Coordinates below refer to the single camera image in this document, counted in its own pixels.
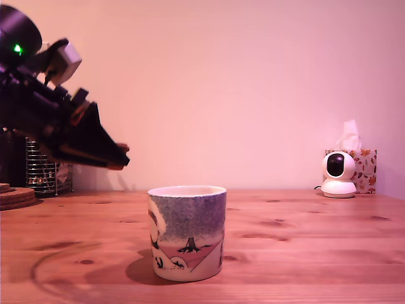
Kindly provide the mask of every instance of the security camera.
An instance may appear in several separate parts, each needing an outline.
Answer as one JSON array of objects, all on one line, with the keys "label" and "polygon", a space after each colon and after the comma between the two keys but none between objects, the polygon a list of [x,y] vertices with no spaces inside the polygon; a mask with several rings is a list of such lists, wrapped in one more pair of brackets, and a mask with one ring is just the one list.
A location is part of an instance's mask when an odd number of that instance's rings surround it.
[{"label": "security camera", "polygon": [[345,152],[329,153],[322,161],[326,180],[321,186],[323,194],[329,198],[352,198],[356,186],[350,180],[356,169],[353,158]]}]

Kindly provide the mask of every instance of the camera base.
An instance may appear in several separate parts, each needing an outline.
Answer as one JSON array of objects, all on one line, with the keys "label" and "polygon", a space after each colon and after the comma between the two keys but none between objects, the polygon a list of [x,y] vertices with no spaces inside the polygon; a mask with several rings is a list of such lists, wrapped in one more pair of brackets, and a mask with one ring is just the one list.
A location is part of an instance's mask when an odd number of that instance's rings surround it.
[{"label": "camera base", "polygon": [[348,180],[326,179],[321,191],[328,198],[352,198],[357,192],[353,182]]}]

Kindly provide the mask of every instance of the ceramic mug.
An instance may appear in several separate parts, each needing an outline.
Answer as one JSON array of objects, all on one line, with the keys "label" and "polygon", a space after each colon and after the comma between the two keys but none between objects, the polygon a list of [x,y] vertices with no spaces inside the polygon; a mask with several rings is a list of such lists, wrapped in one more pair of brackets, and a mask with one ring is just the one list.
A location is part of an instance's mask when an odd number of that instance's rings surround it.
[{"label": "ceramic mug", "polygon": [[174,186],[148,191],[153,269],[171,281],[191,282],[221,271],[227,190]]}]

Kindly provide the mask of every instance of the wire basket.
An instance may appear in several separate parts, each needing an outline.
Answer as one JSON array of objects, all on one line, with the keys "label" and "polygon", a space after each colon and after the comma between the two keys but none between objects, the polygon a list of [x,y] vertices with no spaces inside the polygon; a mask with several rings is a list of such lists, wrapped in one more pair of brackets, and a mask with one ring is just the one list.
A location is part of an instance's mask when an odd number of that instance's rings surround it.
[{"label": "wire basket", "polygon": [[25,140],[25,186],[36,194],[57,196],[65,191],[73,192],[73,166],[47,160],[37,142]]}]

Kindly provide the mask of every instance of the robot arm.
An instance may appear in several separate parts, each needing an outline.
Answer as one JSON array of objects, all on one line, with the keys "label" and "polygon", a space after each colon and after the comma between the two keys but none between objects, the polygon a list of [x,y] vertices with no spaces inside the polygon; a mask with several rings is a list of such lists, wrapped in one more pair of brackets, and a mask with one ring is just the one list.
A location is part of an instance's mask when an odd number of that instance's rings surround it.
[{"label": "robot arm", "polygon": [[[42,46],[35,24],[17,9],[0,5],[0,125],[30,134],[64,162],[124,167],[129,159],[103,129],[97,104],[80,88],[72,97],[60,86],[81,58],[67,39]],[[45,83],[37,80],[45,73]],[[51,81],[56,87],[51,89]]]}]

